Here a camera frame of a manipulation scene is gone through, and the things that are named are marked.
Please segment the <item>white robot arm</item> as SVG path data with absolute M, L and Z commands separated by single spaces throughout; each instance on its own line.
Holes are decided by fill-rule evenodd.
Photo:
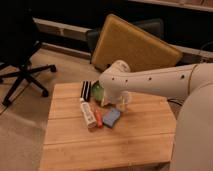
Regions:
M 213 171 L 213 63 L 132 72 L 117 61 L 99 82 L 114 104 L 125 91 L 181 100 L 169 171 Z

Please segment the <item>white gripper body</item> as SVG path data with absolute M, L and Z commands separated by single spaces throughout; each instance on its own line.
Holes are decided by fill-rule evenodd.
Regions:
M 105 91 L 103 94 L 101 105 L 106 106 L 108 104 L 112 105 L 128 104 L 130 101 L 131 101 L 131 93 L 128 91 L 122 91 L 118 93 Z

